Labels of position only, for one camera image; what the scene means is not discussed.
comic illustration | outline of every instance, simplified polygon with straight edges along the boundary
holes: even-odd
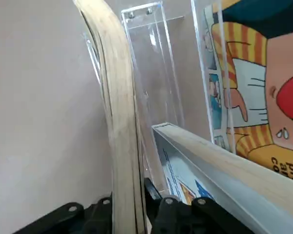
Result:
[[[182,192],[185,195],[185,198],[187,200],[187,204],[191,205],[191,202],[193,199],[195,199],[195,193],[191,191],[191,189],[189,189],[186,185],[184,185],[183,183],[179,183],[180,187],[182,189]]]
[[[226,60],[217,5],[209,28],[224,109],[232,108],[231,150],[293,179],[293,0],[223,0]]]
[[[203,188],[203,186],[197,180],[195,181],[195,184],[196,184],[196,187],[197,187],[197,189],[199,191],[200,196],[209,197],[211,199],[214,199],[212,197],[212,195],[205,188]]]
[[[221,128],[221,96],[218,76],[209,75],[209,98],[212,112],[212,125],[214,129]]]

white wall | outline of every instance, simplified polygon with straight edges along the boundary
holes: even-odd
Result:
[[[0,234],[111,192],[99,85],[69,0],[0,0]]]

comic book cover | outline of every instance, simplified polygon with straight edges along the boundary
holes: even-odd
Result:
[[[293,179],[293,0],[222,0],[223,22],[217,12],[202,17],[214,142]]]
[[[198,175],[188,167],[181,152],[156,131],[154,136],[169,193],[188,205],[197,197],[213,199]]]

comic book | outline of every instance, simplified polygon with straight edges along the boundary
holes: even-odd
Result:
[[[293,0],[222,0],[198,17],[214,143],[293,180]]]
[[[254,233],[293,233],[293,180],[170,123],[153,131],[171,195],[210,197]]]

black bracket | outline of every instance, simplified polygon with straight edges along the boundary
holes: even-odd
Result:
[[[150,179],[145,179],[146,214],[151,234],[253,234],[214,200],[196,198],[186,205],[162,198]],[[112,198],[105,197],[87,209],[67,203],[14,234],[111,234]]]
[[[112,198],[105,197],[87,209],[67,203],[14,234],[111,234]]]

